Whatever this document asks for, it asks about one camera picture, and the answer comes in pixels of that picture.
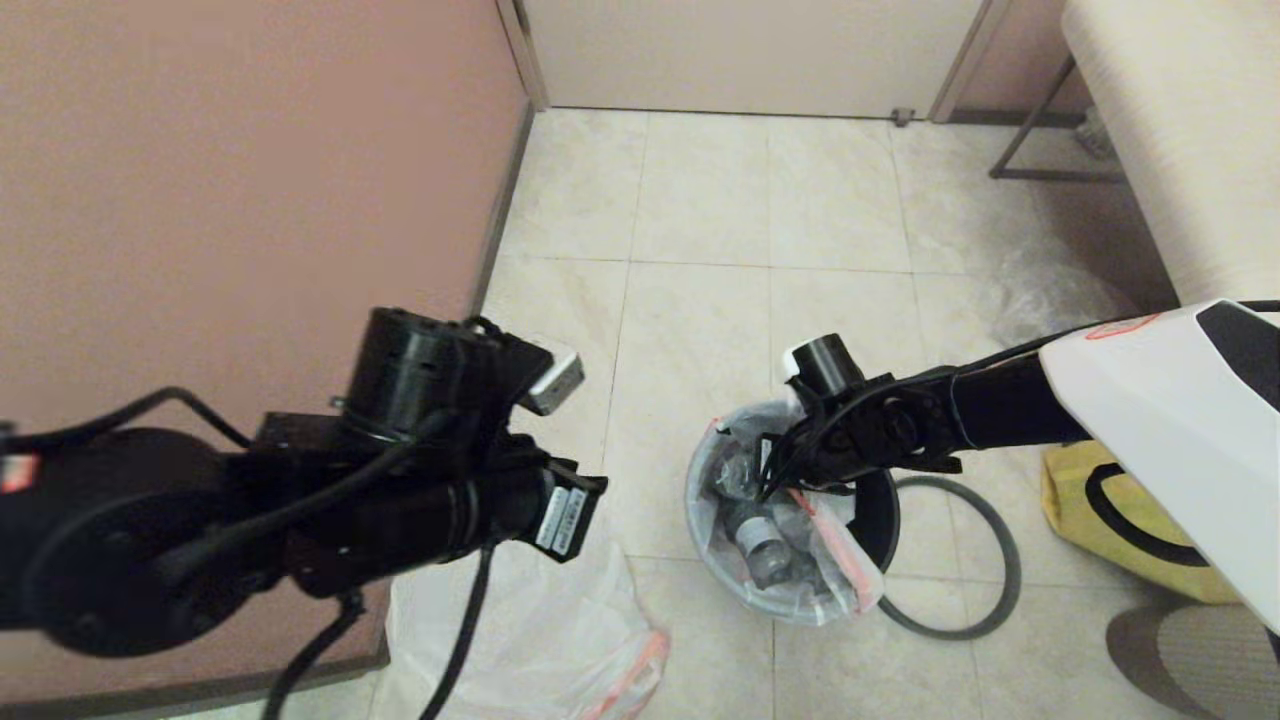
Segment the clear bag with black contents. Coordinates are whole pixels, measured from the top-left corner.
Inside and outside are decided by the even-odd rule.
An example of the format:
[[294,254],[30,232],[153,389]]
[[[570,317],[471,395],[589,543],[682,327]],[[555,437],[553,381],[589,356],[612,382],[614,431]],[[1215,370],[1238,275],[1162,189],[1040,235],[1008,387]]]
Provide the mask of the clear bag with black contents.
[[1139,313],[1105,279],[1052,255],[1006,258],[991,291],[991,336],[1005,348]]

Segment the yellow shopping bag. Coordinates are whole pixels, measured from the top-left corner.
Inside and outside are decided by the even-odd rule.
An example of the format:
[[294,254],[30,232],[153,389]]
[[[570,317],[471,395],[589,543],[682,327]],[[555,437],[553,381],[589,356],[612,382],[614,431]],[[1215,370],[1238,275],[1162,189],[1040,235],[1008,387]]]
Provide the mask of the yellow shopping bag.
[[1100,520],[1085,497],[1085,483],[1101,471],[1102,489],[1119,512],[1143,532],[1172,544],[1189,537],[1137,480],[1114,469],[1115,457],[1094,441],[1051,445],[1041,461],[1041,506],[1052,530],[1066,542],[1139,578],[1210,605],[1242,600],[1212,568],[1190,568],[1149,556]]

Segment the clear plastic bottle white label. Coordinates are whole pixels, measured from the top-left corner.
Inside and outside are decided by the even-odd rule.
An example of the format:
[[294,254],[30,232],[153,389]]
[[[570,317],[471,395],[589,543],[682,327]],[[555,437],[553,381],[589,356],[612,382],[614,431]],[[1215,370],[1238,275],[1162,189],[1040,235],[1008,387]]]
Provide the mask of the clear plastic bottle white label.
[[755,445],[726,445],[713,462],[712,489],[722,498],[759,500],[763,482],[760,452]]
[[800,579],[800,557],[768,503],[736,503],[724,529],[742,555],[751,583],[760,591]]

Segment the small clear container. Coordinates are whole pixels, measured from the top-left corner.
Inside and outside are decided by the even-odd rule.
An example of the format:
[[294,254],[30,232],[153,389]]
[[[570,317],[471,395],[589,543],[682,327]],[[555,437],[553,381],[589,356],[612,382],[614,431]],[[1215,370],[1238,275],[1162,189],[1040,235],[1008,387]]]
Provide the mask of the small clear container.
[[1096,105],[1085,109],[1080,122],[1073,131],[1073,137],[1096,160],[1110,161],[1117,156],[1108,129]]

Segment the beige door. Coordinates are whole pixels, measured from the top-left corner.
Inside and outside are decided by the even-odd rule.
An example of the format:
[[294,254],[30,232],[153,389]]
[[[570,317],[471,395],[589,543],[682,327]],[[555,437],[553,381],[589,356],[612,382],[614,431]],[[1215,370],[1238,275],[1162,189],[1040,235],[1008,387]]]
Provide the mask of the beige door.
[[924,117],[984,0],[518,0],[556,108]]

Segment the grey ribbed round object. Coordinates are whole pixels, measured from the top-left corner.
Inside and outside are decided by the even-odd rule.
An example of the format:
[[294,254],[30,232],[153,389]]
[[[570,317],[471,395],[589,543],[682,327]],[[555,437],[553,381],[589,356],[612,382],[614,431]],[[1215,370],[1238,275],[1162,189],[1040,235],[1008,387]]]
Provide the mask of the grey ribbed round object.
[[1280,720],[1280,635],[1242,605],[1139,607],[1112,618],[1108,656],[1155,702],[1194,720]]

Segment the cream striped table top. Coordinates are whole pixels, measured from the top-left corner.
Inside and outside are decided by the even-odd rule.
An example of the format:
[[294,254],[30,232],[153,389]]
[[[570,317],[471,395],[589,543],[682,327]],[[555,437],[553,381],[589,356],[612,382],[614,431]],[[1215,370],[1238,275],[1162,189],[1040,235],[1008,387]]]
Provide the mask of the cream striped table top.
[[1280,299],[1280,0],[1066,0],[1061,29],[1178,297]]

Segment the white red-printed bin liner bag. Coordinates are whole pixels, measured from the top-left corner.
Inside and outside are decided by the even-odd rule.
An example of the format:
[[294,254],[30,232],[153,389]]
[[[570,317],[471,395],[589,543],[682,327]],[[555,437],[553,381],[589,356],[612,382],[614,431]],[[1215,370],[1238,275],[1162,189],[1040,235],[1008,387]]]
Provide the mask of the white red-printed bin liner bag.
[[[460,634],[477,560],[393,580],[390,662],[370,720],[419,720]],[[636,720],[660,683],[668,637],[637,601],[620,544],[603,527],[557,564],[504,543],[463,670],[438,720]]]

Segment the dark metal table frame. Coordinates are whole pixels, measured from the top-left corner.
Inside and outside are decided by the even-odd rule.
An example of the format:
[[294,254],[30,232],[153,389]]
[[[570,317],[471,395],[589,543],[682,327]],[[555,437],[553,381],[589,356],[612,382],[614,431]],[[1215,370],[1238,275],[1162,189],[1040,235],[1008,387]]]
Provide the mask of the dark metal table frame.
[[1088,184],[1123,184],[1126,177],[1120,170],[1060,170],[1010,167],[1010,161],[1021,149],[1028,136],[1041,124],[1042,117],[1047,113],[1061,88],[1065,86],[1073,72],[1076,69],[1076,60],[1068,54],[1060,68],[1056,70],[1044,96],[1032,108],[1023,123],[1012,136],[1010,143],[1000,154],[996,163],[988,169],[988,177],[993,181],[1036,181],[1053,183],[1088,183]]

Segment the grey metal door frame post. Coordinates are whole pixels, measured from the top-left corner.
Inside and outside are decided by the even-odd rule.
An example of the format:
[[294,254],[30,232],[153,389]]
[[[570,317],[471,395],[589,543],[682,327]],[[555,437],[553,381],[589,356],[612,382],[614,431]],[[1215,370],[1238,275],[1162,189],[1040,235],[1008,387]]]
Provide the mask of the grey metal door frame post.
[[509,50],[515,60],[525,94],[534,111],[550,108],[547,82],[534,47],[532,31],[524,0],[495,0]]
[[957,51],[927,120],[936,124],[951,122],[973,76],[988,50],[1012,0],[982,0],[978,13]]

